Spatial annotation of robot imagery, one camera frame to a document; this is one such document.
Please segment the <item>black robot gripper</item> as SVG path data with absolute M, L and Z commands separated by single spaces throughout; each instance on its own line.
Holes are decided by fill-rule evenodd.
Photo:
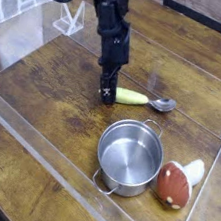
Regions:
M 102 67 L 100 95 L 105 104 L 114 104 L 119 68 L 129 61 L 130 24 L 118 13 L 113 4 L 98 7 L 98 33 L 101 36 Z

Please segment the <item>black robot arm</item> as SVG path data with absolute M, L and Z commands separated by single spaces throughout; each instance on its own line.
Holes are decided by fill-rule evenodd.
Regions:
M 129 0 L 93 0 L 102 44 L 98 59 L 102 67 L 100 94 L 106 105 L 115 103 L 117 73 L 129 61 L 131 28 L 124 19 L 129 10 L 128 3 Z

